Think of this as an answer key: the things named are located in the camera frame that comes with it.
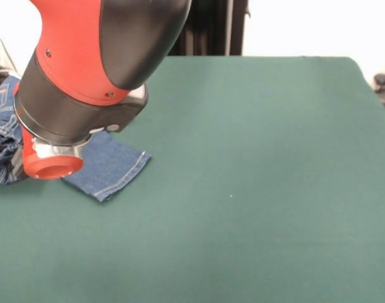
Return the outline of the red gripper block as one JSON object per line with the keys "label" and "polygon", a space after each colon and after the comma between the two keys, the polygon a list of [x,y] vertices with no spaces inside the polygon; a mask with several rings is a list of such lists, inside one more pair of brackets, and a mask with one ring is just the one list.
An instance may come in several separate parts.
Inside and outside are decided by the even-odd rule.
{"label": "red gripper block", "polygon": [[79,145],[52,145],[21,128],[23,135],[23,168],[34,179],[60,179],[83,167],[83,142]]}

